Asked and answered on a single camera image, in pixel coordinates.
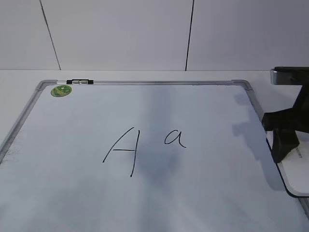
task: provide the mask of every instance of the black stand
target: black stand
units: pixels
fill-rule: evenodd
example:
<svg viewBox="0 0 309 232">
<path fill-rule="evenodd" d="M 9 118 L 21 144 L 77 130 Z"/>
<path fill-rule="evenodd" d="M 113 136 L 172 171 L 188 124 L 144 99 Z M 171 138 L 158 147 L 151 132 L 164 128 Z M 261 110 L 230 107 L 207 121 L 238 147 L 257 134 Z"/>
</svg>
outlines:
<svg viewBox="0 0 309 232">
<path fill-rule="evenodd" d="M 265 113 L 262 119 L 266 131 L 273 131 L 271 155 L 275 163 L 298 147 L 295 131 L 309 133 L 309 68 L 276 67 L 272 70 L 273 84 L 302 85 L 292 108 L 273 113 Z"/>
</svg>

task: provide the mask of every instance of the whiteboard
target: whiteboard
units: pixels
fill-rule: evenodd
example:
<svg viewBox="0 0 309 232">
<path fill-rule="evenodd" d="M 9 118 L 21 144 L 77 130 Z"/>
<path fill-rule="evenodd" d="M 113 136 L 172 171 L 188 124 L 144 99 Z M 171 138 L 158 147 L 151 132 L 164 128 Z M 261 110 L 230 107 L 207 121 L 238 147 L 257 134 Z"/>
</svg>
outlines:
<svg viewBox="0 0 309 232">
<path fill-rule="evenodd" d="M 243 87 L 54 87 L 7 143 L 0 231 L 309 230 Z"/>
</svg>

